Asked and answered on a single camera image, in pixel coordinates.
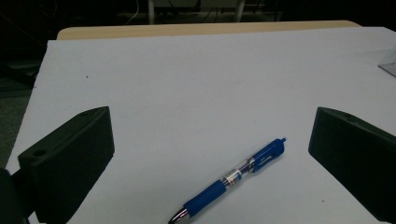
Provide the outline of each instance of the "pen clip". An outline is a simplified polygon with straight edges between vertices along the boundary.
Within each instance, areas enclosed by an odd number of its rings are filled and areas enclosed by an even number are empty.
[[[285,141],[286,138],[276,139],[268,146],[254,154],[252,157],[254,164],[251,173],[258,172],[265,164],[282,155],[285,150],[285,146],[283,145]]]

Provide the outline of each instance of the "white tabletop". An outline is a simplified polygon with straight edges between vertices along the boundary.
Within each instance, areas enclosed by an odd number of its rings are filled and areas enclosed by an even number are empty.
[[[396,134],[396,78],[377,67],[395,45],[394,32],[362,27],[51,41],[7,168],[79,112],[109,105],[115,157],[70,223],[167,223],[280,137],[280,159],[192,223],[376,223],[308,143],[318,106]]]

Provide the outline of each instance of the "blue pen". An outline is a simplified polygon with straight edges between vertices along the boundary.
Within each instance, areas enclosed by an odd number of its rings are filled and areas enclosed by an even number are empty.
[[[242,162],[238,167],[231,170],[230,173],[223,176],[207,189],[204,189],[200,194],[186,202],[180,211],[171,218],[168,224],[179,223],[195,216],[203,208],[215,201],[221,194],[238,183],[242,177],[247,174],[258,172],[265,164],[283,153],[285,150],[283,143],[285,141],[286,138],[276,139],[268,146],[254,154],[251,158]]]

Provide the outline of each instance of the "blue rubber grip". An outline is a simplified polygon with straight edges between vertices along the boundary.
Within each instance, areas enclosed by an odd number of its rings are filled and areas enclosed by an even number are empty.
[[[186,202],[183,207],[189,211],[190,217],[193,217],[208,204],[215,201],[215,199],[217,199],[226,190],[227,189],[225,188],[224,184],[218,180],[211,186],[207,187],[207,189],[204,189],[204,191],[195,196],[193,199]]]

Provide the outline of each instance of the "retractable pen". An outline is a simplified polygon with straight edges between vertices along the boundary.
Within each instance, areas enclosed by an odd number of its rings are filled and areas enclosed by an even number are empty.
[[[238,183],[244,176],[258,172],[265,164],[279,157],[285,150],[284,142],[286,138],[276,139],[268,146],[264,147],[249,159],[243,161],[235,169],[231,170],[227,175],[223,176],[208,188],[204,189],[200,194],[186,202],[168,222],[175,224],[183,220],[194,217],[207,205],[215,201],[225,191]]]

